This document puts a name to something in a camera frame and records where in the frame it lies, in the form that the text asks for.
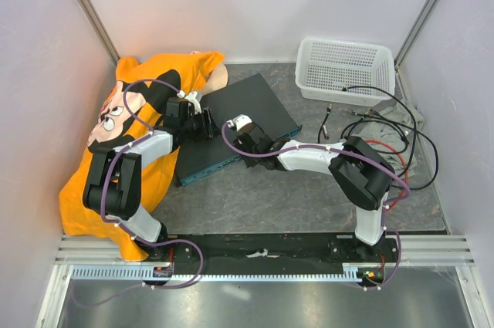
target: cartoon print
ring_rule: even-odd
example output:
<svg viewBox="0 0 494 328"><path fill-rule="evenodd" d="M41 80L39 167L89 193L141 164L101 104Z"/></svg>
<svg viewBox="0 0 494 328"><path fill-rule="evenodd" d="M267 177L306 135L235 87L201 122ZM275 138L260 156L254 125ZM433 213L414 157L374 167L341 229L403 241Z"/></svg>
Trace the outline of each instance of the cartoon print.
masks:
<svg viewBox="0 0 494 328"><path fill-rule="evenodd" d="M180 75L174 69L160 75L157 79L181 88ZM134 140L131 135L126 135L134 122L127 108L124 106L124 90L128 83L117 81L112 93L103 105L96 126L91 131L87 141L90 152L98 147L119 147ZM133 113L139 114L140 109L149 103L159 114L166 109L168 98L174 96L172 89L160 83L138 83L127 92L127 104Z"/></svg>

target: white wall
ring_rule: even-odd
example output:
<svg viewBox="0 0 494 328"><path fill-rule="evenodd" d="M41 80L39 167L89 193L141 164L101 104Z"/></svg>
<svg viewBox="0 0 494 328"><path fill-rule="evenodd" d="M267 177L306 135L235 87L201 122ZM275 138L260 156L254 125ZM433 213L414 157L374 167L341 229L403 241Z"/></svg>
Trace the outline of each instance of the white wall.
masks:
<svg viewBox="0 0 494 328"><path fill-rule="evenodd" d="M58 192L110 90L76 0L0 0L0 320L32 327L62 227Z"/></svg>
<svg viewBox="0 0 494 328"><path fill-rule="evenodd" d="M218 50L295 60L306 36L400 49L425 0L92 0L121 55Z"/></svg>
<svg viewBox="0 0 494 328"><path fill-rule="evenodd" d="M441 0L403 76L441 155L450 225L467 236L494 303L494 0Z"/></svg>

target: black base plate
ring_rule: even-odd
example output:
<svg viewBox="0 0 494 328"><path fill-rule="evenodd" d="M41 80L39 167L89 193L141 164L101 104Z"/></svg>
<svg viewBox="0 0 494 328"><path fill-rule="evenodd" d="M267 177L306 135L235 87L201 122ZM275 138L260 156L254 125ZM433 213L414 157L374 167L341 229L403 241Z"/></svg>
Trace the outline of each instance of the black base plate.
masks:
<svg viewBox="0 0 494 328"><path fill-rule="evenodd" d="M397 245L393 238L362 252L363 243L352 233L217 234L177 235L202 250L205 275L278 275L342 273L345 262L395 262ZM198 253L190 245L175 245L174 273L195 274ZM267 250L268 256L248 258Z"/></svg>

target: white plastic basket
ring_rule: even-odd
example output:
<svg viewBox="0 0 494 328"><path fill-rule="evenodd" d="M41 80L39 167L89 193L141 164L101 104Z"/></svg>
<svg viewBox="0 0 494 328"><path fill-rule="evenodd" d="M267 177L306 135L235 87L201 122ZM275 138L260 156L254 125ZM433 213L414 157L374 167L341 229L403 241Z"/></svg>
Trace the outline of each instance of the white plastic basket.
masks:
<svg viewBox="0 0 494 328"><path fill-rule="evenodd" d="M385 46L323 39L300 43L295 70L296 85L307 99L374 107L390 97L372 89L376 86L394 95L394 62Z"/></svg>

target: black cable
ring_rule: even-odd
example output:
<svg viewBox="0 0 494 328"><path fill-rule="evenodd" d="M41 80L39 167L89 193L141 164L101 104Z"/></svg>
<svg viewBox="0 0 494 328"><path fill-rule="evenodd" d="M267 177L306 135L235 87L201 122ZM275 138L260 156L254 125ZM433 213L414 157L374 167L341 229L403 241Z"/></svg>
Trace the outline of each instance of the black cable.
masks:
<svg viewBox="0 0 494 328"><path fill-rule="evenodd" d="M382 123L383 125L389 126L391 129L396 131L398 133L398 135L400 135L401 141L403 141L403 143L404 143L404 148L398 152L375 150L376 152L382 153L382 154L401 154L401 153L404 153L408 149L408 146L410 145L410 143L408 142L407 135L404 133L404 131L400 127L397 127L397 126L393 125L392 123L388 123L385 121L377 121L377 120L370 120L370 119L365 120L364 117L362 117L360 120L353 122L350 125L346 126L343 129L343 131L341 132L340 139L348 139L348 137L351 135L352 131L354 130L354 128L356 126L360 125L361 123L369 123L369 122L378 122L378 123ZM351 127L350 131L348 132L348 134L346 136L344 136L344 134L347 132L348 128L350 128L350 127Z"/></svg>
<svg viewBox="0 0 494 328"><path fill-rule="evenodd" d="M424 185L421 185L420 187L415 187L415 188L410 187L410 190L411 191L420 191L421 189L426 189L427 187L431 186L431 184L434 182L434 180L438 176L438 172L439 172L439 153L438 153L438 148L435 146L435 144L431 140L431 138L428 137L427 135L425 135L424 133L422 133L421 131L419 131L419 130L413 130L411 127L405 125L404 123L400 123L400 122L394 122L394 123L397 124L397 125L399 125L399 126L401 126L401 127L404 127L405 129L410 129L414 133L417 133L417 134L421 135L432 146L432 150L434 151L434 156L435 156L435 169L434 169L434 174L432 175L431 180L428 181L427 183L425 183ZM401 188L401 186L399 186L399 185L396 185L396 186L393 185L393 187L395 187L395 188Z"/></svg>
<svg viewBox="0 0 494 328"><path fill-rule="evenodd" d="M430 137L428 137L427 135L425 135L424 133L422 133L421 131L419 130L414 130L413 127L410 127L410 126L407 126L405 125L404 123L400 123L400 122L396 122L396 121L393 121L393 120L389 120L387 119L386 117L383 117L381 116L379 113L375 112L374 111L374 114L376 114L377 116L373 117L373 116L366 116L366 119L365 120L359 120L359 121L356 121L354 123L351 123L350 125L348 125L347 127L345 127L343 129L343 132L342 132L342 136L343 136L343 133L348 130L348 128L352 125L358 125L360 123L369 123L369 122L376 122L376 123L382 123L382 124L386 124L388 126L390 125L397 125L399 127L404 127L405 129L409 129L411 130L411 132L414 133L417 133L419 135L421 135L424 139L426 139L430 145L432 146L432 150L434 151L434 156L435 156L435 170L434 170L434 174L432 175L432 179L427 182L426 184L424 185L421 185L420 187L415 187L415 188L412 188L410 187L410 190L412 191L420 191L421 189L425 189L427 187L429 187L433 182L434 180L436 179L436 177L438 176L438 172L439 172L439 154L438 154L438 148L435 146L434 142L431 140ZM395 188L401 188L399 185L393 185L393 187Z"/></svg>
<svg viewBox="0 0 494 328"><path fill-rule="evenodd" d="M321 133L323 132L324 124L327 121L327 117L329 117L330 114L331 114L331 108L332 108L332 105L331 104L326 108L326 116L324 117L324 120L321 123L321 127L319 128L319 133L317 133L317 143L318 144L321 143Z"/></svg>
<svg viewBox="0 0 494 328"><path fill-rule="evenodd" d="M349 89L373 89L373 90L377 90L377 91L380 91L388 96L390 96L391 98L393 98L394 100L397 101L397 103L400 103L402 107L404 107L404 109L408 112L408 114L410 114L410 118L412 120L412 122L414 123L414 131L417 131L417 120L415 119L415 116L414 114L411 112L411 110L405 106L405 104L399 100L396 96L394 96L393 94L387 92L386 90L382 90L381 88L379 87L376 87L376 86L349 86L349 87L344 87L343 88L343 91L347 91ZM410 165L411 165L411 160L413 159L414 157L414 153L415 153L415 144L417 142L417 134L414 134L414 137L411 141L411 149L410 149L410 158L408 159L408 163L407 163L407 167L403 170L403 172L401 172L401 174L399 174L398 176L401 177L403 175L405 175L405 173L408 171L408 169L410 168Z"/></svg>

